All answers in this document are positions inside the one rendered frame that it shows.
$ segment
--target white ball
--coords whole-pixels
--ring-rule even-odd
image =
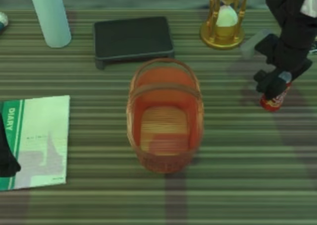
[[[8,16],[3,12],[0,12],[0,22],[3,23],[5,27],[9,24]]]
[[[231,6],[220,7],[216,25],[218,27],[231,27],[238,23],[238,15]]]

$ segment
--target bottle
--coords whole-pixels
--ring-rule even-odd
[[[292,74],[288,71],[283,71],[282,73],[279,74],[278,76],[279,78],[283,79],[286,82],[286,90],[276,96],[275,98],[271,99],[271,100],[267,100],[265,98],[265,95],[263,94],[260,100],[260,104],[261,106],[270,112],[275,112],[277,110],[279,110],[284,102],[285,96],[287,94],[287,92],[289,91],[291,84],[292,84]]]
[[[63,0],[32,0],[46,44],[62,48],[71,41]]]

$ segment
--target wooden table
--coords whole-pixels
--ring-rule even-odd
[[[50,49],[34,12],[8,11],[0,36],[0,99],[70,95],[68,183],[0,194],[1,225],[313,225],[317,224],[317,69],[291,89],[283,109],[257,105],[243,61],[199,39],[205,11],[70,11],[73,40]],[[126,137],[128,84],[139,63],[94,66],[92,24],[165,15],[176,57],[200,80],[205,136],[186,171],[144,170]],[[247,11],[247,38],[278,32],[271,14]]]

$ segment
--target black triangular object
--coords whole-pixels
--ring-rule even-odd
[[[20,170],[21,166],[10,150],[0,113],[0,177],[14,177]]]

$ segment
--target gold pillar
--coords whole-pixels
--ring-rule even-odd
[[[217,26],[220,3],[226,6],[234,4],[237,23],[233,26]],[[241,27],[246,11],[247,0],[210,0],[210,10],[206,22],[201,26],[201,39],[209,46],[219,50],[229,50],[239,46],[244,39]]]

